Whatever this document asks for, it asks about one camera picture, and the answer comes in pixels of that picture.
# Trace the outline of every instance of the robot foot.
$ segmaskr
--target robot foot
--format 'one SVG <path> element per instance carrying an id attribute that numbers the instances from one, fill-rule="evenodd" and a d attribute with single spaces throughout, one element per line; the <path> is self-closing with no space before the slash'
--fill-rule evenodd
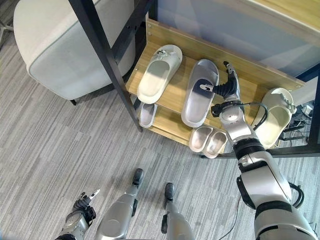
<path id="1" fill-rule="evenodd" d="M 164 209 L 166 209 L 167 202 L 173 202 L 174 200 L 174 194 L 175 194 L 175 185 L 171 182 L 168 182 L 165 185 L 165 191 L 164 191 Z"/>
<path id="2" fill-rule="evenodd" d="M 133 179 L 132 179 L 132 185 L 139 187 L 139 185 L 142 183 L 144 179 L 144 171 L 141 168 L 137 168 L 134 172 Z"/>

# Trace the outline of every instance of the wooden shoe rack board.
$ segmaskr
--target wooden shoe rack board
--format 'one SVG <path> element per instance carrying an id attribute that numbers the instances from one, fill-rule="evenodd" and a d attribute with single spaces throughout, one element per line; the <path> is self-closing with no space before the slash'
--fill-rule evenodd
<path id="1" fill-rule="evenodd" d="M 230 62 L 235 67 L 239 77 L 241 101 L 243 103 L 261 102 L 265 93 L 272 88 L 282 87 L 293 91 L 304 85 L 303 81 L 279 70 L 249 60 L 216 44 L 152 19 L 146 21 L 146 35 L 146 47 L 126 83 L 126 88 L 130 94 L 137 95 L 140 80 L 157 49 L 166 44 L 180 47 L 183 53 L 182 63 L 161 98 L 156 102 L 158 108 L 154 123 L 148 129 L 184 145 L 189 144 L 192 128 L 182 122 L 181 112 L 189 75 L 198 60 L 209 59 L 216 64 L 220 74 L 219 84 L 227 81 L 226 68 L 223 62 Z M 212 105 L 222 102 L 223 98 L 215 95 Z M 257 112 L 257 107 L 245 107 L 245 119 L 249 124 L 253 122 Z M 210 111 L 204 124 L 224 130 L 219 118 L 214 118 Z"/>

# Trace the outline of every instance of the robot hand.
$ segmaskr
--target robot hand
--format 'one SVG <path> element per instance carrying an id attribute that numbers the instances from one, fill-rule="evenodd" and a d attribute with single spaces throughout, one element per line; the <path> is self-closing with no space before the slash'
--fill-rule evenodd
<path id="1" fill-rule="evenodd" d="M 73 204 L 72 212 L 66 217 L 60 236 L 55 240 L 83 240 L 86 231 L 96 218 L 96 212 L 89 205 L 91 200 L 100 192 L 96 189 L 90 196 L 85 192 Z"/>

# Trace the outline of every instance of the striped carpet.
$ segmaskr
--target striped carpet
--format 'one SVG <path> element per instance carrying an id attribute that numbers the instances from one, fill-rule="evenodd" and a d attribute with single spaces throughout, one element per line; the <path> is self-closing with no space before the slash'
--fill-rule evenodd
<path id="1" fill-rule="evenodd" d="M 117 93 L 98 91 L 69 101 L 31 79 L 11 33 L 0 51 L 0 229 L 19 240 L 54 239 L 79 193 L 101 188 L 94 199 L 95 231 L 108 207 L 127 188 L 136 168 L 145 172 L 138 208 L 127 234 L 161 234 L 166 182 L 198 240 L 217 240 L 234 219 L 240 196 L 235 159 L 200 159 L 188 147 L 148 130 L 139 133 Z M 320 223 L 319 158 L 276 159 L 299 184 L 299 210 Z M 255 239 L 255 212 L 241 201 L 234 230 L 225 239 Z"/>

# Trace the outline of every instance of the slide sandal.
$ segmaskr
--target slide sandal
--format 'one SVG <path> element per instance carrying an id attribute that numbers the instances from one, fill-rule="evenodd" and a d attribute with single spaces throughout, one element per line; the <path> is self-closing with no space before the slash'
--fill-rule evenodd
<path id="1" fill-rule="evenodd" d="M 227 143 L 226 134 L 223 133 L 222 131 L 213 130 L 213 132 L 209 136 L 209 139 L 206 142 L 206 145 L 203 150 L 203 154 L 209 159 L 214 159 L 223 150 L 226 143 Z"/>
<path id="2" fill-rule="evenodd" d="M 182 62 L 182 51 L 176 45 L 164 45 L 152 56 L 137 89 L 138 99 L 146 104 L 159 100 Z"/>
<path id="3" fill-rule="evenodd" d="M 207 117 L 215 94 L 200 88 L 206 84 L 218 85 L 219 72 L 212 61 L 201 59 L 193 66 L 181 112 L 182 121 L 189 127 L 200 127 Z"/>
<path id="4" fill-rule="evenodd" d="M 212 130 L 213 128 L 209 126 L 201 126 L 192 129 L 189 139 L 189 148 L 196 153 L 201 152 L 205 148 L 206 142 L 212 133 Z"/>
<path id="5" fill-rule="evenodd" d="M 155 120 L 157 104 L 143 103 L 140 112 L 139 123 L 141 127 L 150 128 Z"/>
<path id="6" fill-rule="evenodd" d="M 294 100 L 290 92 L 282 87 L 273 88 L 268 91 L 262 103 L 268 108 L 268 118 L 255 130 L 265 149 L 271 148 L 279 138 L 282 131 L 289 124 L 292 114 L 296 112 Z M 264 115 L 264 108 L 260 107 L 252 123 L 254 127 Z"/>

